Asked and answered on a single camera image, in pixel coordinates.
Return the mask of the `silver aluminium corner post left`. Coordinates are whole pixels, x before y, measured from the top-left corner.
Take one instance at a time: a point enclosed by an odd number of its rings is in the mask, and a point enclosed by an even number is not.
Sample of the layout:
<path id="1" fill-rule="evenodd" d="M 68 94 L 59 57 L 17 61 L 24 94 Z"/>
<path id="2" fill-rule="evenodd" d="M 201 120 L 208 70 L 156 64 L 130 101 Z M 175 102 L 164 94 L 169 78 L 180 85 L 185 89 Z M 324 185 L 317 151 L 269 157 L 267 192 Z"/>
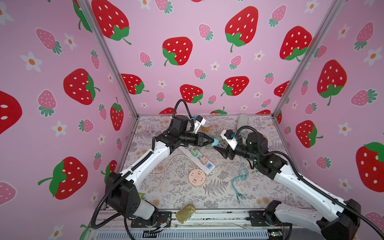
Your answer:
<path id="1" fill-rule="evenodd" d="M 138 119 L 139 114 L 107 44 L 107 40 L 119 42 L 128 37 L 130 29 L 127 17 L 109 1 L 79 1 L 79 4 L 133 118 Z"/>

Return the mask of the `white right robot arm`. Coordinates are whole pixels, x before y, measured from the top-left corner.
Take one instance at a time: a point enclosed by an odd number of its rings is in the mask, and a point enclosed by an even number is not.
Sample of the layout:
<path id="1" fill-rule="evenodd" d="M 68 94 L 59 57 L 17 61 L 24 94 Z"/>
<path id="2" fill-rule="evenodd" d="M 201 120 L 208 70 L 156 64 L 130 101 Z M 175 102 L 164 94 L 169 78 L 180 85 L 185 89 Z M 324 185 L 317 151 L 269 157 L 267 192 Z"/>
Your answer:
<path id="1" fill-rule="evenodd" d="M 352 240 L 361 222 L 368 224 L 382 238 L 384 232 L 372 221 L 361 214 L 361 206 L 353 199 L 339 198 L 319 187 L 301 175 L 292 160 L 280 151 L 269 151 L 267 139 L 255 129 L 251 129 L 246 140 L 240 132 L 223 130 L 226 148 L 215 149 L 231 160 L 238 156 L 248 161 L 251 169 L 267 176 L 292 190 L 306 200 L 313 211 L 289 207 L 274 201 L 265 210 L 270 225 L 277 221 L 297 225 L 323 236 L 326 240 Z"/>

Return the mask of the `white multicolour power strip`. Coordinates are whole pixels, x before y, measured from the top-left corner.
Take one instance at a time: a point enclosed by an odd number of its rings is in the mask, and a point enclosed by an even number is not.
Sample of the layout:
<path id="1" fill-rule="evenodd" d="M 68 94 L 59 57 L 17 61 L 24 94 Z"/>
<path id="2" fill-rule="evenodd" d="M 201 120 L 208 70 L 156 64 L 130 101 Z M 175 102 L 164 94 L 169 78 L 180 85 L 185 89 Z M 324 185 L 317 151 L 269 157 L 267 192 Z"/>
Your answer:
<path id="1" fill-rule="evenodd" d="M 216 166 L 210 161 L 208 160 L 208 163 L 206 165 L 203 165 L 201 162 L 200 162 L 200 158 L 202 156 L 204 156 L 202 153 L 199 152 L 199 155 L 197 157 L 194 157 L 191 153 L 191 150 L 192 148 L 196 148 L 196 147 L 193 147 L 193 146 L 187 146 L 187 147 L 181 147 L 180 150 L 187 156 L 189 157 L 195 164 L 196 166 L 203 170 L 205 172 L 206 175 L 208 176 L 211 176 L 213 175 L 214 173 L 214 170 L 216 168 Z"/>

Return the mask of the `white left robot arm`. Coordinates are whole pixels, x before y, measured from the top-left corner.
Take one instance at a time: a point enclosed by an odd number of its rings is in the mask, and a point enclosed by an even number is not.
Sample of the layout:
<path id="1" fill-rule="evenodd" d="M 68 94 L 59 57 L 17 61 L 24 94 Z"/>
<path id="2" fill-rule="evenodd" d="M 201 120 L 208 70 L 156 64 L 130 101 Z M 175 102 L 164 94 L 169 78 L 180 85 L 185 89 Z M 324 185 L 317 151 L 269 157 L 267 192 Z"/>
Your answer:
<path id="1" fill-rule="evenodd" d="M 178 147 L 187 145 L 204 147 L 213 142 L 214 139 L 204 133 L 179 133 L 176 136 L 162 133 L 154 137 L 152 147 L 144 156 L 121 173 L 111 173 L 107 177 L 105 195 L 93 213 L 90 227 L 97 230 L 119 216 L 141 218 L 147 222 L 147 225 L 155 225 L 158 218 L 158 208 L 142 200 L 138 193 L 138 188 L 144 179 Z M 97 224 L 96 220 L 103 204 L 112 207 L 117 213 Z"/>

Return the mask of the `silver aluminium corner post right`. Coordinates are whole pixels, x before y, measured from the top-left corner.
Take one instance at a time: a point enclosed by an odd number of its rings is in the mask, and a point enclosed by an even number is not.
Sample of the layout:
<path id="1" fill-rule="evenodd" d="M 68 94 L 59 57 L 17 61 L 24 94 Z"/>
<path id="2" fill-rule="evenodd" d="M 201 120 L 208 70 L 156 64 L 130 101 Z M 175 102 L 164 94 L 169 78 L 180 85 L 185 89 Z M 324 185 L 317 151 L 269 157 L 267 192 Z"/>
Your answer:
<path id="1" fill-rule="evenodd" d="M 302 57 L 301 62 L 299 63 L 297 69 L 295 70 L 293 76 L 290 79 L 290 83 L 288 84 L 283 97 L 279 101 L 279 104 L 277 105 L 274 113 L 272 114 L 273 120 L 277 120 L 278 113 L 283 109 L 285 102 L 287 101 L 288 97 L 294 90 L 295 86 L 297 85 L 297 82 L 300 80 L 301 76 L 306 70 L 306 66 L 308 63 L 311 62 L 313 58 L 313 54 L 315 53 L 315 50 L 317 47 L 322 43 L 324 38 L 326 37 L 329 29 L 333 25 L 334 21 L 336 20 L 338 14 L 342 10 L 343 6 L 345 4 L 345 1 L 337 0 L 333 1 L 327 14 L 325 15 L 322 23 L 319 26 L 318 31 L 316 32 L 315 36 L 313 37 L 313 40 L 304 54 L 304 57 Z"/>

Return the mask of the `light green charger plug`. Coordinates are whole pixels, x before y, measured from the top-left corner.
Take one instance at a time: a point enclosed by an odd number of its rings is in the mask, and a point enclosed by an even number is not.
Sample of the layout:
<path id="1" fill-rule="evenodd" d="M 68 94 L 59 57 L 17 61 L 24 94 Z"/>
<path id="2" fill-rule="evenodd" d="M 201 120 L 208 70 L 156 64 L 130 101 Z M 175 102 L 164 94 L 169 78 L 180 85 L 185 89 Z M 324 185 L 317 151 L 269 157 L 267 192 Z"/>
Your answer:
<path id="1" fill-rule="evenodd" d="M 199 151 L 196 148 L 192 148 L 191 153 L 194 157 L 197 157 L 199 155 Z"/>

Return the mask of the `round pink power socket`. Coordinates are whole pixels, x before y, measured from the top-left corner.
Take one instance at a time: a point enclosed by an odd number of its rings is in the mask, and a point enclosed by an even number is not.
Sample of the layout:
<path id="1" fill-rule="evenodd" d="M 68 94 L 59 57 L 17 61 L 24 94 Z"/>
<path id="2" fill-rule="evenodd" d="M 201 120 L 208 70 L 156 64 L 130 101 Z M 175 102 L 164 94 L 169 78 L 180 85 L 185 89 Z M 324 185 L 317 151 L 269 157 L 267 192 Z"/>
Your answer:
<path id="1" fill-rule="evenodd" d="M 194 169 L 189 174 L 189 182 L 193 187 L 201 187 L 206 181 L 206 174 L 201 169 Z"/>

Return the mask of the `pale green glasses case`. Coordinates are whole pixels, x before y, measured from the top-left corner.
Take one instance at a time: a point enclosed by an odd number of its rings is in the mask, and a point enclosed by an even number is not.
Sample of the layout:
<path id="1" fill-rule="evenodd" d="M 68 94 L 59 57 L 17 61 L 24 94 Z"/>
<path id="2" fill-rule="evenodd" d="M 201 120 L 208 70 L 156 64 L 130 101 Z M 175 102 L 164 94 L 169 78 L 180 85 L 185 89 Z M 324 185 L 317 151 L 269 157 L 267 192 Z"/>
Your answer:
<path id="1" fill-rule="evenodd" d="M 245 114 L 239 115 L 238 122 L 237 122 L 237 129 L 247 126 L 249 123 L 249 116 Z"/>

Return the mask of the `teal charger plug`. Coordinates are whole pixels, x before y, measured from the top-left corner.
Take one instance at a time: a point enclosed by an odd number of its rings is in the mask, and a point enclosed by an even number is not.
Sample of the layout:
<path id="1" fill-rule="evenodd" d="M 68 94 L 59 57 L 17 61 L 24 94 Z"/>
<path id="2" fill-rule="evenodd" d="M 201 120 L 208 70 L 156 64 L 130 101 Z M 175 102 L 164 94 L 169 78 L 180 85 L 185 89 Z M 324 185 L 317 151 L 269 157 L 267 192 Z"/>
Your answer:
<path id="1" fill-rule="evenodd" d="M 212 146 L 213 147 L 218 147 L 220 145 L 221 145 L 220 141 L 218 139 L 214 138 L 214 142 L 212 143 Z"/>

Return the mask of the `gold sardine tin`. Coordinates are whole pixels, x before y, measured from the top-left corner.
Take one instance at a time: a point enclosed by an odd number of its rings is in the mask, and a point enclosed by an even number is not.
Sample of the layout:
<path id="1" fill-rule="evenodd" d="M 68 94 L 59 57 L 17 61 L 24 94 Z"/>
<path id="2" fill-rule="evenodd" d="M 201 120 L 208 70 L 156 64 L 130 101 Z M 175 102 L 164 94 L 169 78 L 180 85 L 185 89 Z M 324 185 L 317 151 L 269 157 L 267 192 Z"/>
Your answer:
<path id="1" fill-rule="evenodd" d="M 194 204 L 189 203 L 181 208 L 178 212 L 176 212 L 175 216 L 180 224 L 184 224 L 195 214 L 195 212 L 196 208 Z"/>

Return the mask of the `green snack packet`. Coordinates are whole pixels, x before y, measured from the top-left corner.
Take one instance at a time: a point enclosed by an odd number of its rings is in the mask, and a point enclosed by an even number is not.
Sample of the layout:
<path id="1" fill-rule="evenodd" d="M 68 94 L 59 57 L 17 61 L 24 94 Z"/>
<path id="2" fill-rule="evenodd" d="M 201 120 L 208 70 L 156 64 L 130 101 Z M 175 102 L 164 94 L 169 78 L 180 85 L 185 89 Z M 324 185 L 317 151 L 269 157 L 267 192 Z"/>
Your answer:
<path id="1" fill-rule="evenodd" d="M 142 200 L 144 200 L 145 197 L 146 197 L 146 194 L 144 194 L 144 193 L 139 193 L 139 196 L 140 196 L 140 198 L 141 198 Z"/>

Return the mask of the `silver aluminium corner post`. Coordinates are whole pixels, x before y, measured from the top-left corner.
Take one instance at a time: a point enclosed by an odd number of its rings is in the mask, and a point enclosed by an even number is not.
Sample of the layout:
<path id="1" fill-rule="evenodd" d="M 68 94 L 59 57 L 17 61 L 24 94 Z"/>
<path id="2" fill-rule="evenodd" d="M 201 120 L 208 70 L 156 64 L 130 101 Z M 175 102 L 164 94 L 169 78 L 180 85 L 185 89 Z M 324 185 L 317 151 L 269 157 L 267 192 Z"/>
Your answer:
<path id="1" fill-rule="evenodd" d="M 308 63 L 311 62 L 313 58 L 313 54 L 315 53 L 315 50 L 317 47 L 322 43 L 324 38 L 326 37 L 329 29 L 333 25 L 334 21 L 336 20 L 338 14 L 342 10 L 343 6 L 345 4 L 345 1 L 337 0 L 333 1 L 327 14 L 325 15 L 322 23 L 319 26 L 318 31 L 316 32 L 315 36 L 313 37 L 313 40 L 304 54 L 304 57 L 302 57 L 301 62 L 299 63 L 297 69 L 295 70 L 293 76 L 290 79 L 290 83 L 288 84 L 283 97 L 279 101 L 279 104 L 277 105 L 274 113 L 272 114 L 273 120 L 277 120 L 278 113 L 283 109 L 285 102 L 287 101 L 288 97 L 294 90 L 295 86 L 297 85 L 297 82 L 300 80 L 301 76 L 306 70 L 306 66 Z"/>
<path id="2" fill-rule="evenodd" d="M 133 118 L 138 119 L 139 114 L 107 44 L 107 40 L 119 42 L 128 37 L 130 29 L 127 17 L 109 1 L 79 1 L 79 4 Z"/>

